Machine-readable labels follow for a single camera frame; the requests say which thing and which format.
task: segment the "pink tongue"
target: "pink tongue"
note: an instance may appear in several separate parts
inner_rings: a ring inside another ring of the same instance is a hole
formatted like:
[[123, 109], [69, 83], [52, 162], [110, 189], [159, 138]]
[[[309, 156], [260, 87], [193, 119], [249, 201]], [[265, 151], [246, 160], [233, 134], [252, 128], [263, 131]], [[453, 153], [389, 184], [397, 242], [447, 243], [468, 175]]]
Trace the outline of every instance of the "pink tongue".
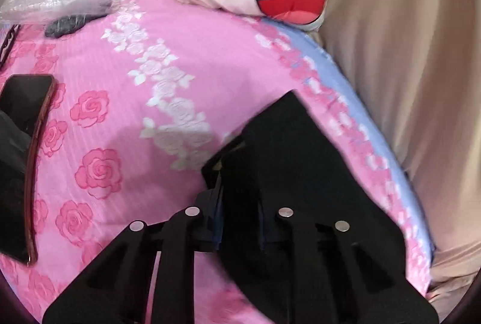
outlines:
[[306, 11], [289, 11], [275, 15], [275, 20], [291, 24], [309, 24], [319, 17], [318, 14]]

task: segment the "smartphone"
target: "smartphone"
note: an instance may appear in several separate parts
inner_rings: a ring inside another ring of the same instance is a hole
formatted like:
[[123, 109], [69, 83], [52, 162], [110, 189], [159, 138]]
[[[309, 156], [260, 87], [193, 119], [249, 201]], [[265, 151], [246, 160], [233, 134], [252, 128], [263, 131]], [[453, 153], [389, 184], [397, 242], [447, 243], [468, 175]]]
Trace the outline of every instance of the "smartphone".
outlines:
[[0, 252], [26, 265], [37, 261], [35, 157], [54, 88], [50, 75], [13, 75], [0, 92]]

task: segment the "bed sheet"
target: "bed sheet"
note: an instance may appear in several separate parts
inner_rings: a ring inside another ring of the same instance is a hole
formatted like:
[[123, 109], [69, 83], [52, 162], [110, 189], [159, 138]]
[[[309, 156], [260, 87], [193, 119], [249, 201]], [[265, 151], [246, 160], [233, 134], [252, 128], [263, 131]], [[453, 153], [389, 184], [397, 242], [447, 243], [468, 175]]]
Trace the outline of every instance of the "bed sheet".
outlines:
[[[51, 73], [59, 82], [35, 177], [39, 260], [27, 268], [0, 256], [38, 320], [131, 221], [162, 222], [190, 205], [204, 188], [203, 163], [291, 89], [400, 225], [407, 279], [425, 294], [431, 258], [425, 224], [407, 205], [413, 193], [325, 52], [265, 20], [174, 0], [115, 2], [116, 13], [57, 41], [22, 28], [0, 73], [0, 87], [13, 73]], [[196, 254], [194, 284], [197, 323], [268, 322], [213, 254]]]

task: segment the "white rose pattern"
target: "white rose pattern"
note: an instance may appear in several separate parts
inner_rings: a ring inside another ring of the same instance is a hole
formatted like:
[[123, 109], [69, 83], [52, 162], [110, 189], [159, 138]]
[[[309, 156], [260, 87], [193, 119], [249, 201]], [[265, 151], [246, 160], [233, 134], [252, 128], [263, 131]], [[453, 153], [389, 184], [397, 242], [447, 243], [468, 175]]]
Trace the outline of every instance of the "white rose pattern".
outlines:
[[140, 56], [134, 61], [138, 69], [129, 71], [134, 85], [139, 86], [154, 81], [152, 97], [147, 106], [157, 107], [172, 119], [173, 124], [157, 126], [153, 119], [143, 119], [143, 129], [140, 138], [152, 139], [153, 143], [169, 156], [177, 159], [171, 164], [173, 170], [200, 170], [211, 157], [211, 152], [202, 147], [212, 139], [212, 130], [207, 123], [205, 113], [195, 112], [194, 102], [177, 94], [182, 89], [188, 89], [195, 76], [185, 73], [177, 66], [170, 64], [177, 59], [165, 46], [163, 39], [157, 39], [151, 46], [145, 46], [149, 39], [146, 29], [141, 29], [136, 23], [145, 12], [135, 0], [114, 0], [118, 14], [112, 23], [114, 29], [106, 29], [102, 39], [116, 44], [117, 52], [125, 51], [132, 56]]

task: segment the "pink bed sheet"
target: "pink bed sheet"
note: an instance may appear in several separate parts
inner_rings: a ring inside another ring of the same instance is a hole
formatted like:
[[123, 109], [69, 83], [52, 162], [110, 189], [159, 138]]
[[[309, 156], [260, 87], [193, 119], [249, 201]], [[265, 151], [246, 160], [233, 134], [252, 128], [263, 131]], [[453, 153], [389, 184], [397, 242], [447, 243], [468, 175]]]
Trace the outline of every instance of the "pink bed sheet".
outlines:
[[[118, 12], [74, 36], [18, 36], [0, 87], [13, 73], [51, 73], [59, 84], [38, 152], [34, 223], [39, 260], [0, 269], [40, 321], [45, 309], [126, 225], [167, 220], [204, 183], [203, 163], [266, 105], [297, 89], [370, 196], [405, 232], [407, 277], [422, 293], [429, 259], [413, 236], [389, 168], [373, 156], [342, 97], [271, 25], [180, 5], [117, 0]], [[195, 257], [197, 323], [267, 322], [213, 255]]]

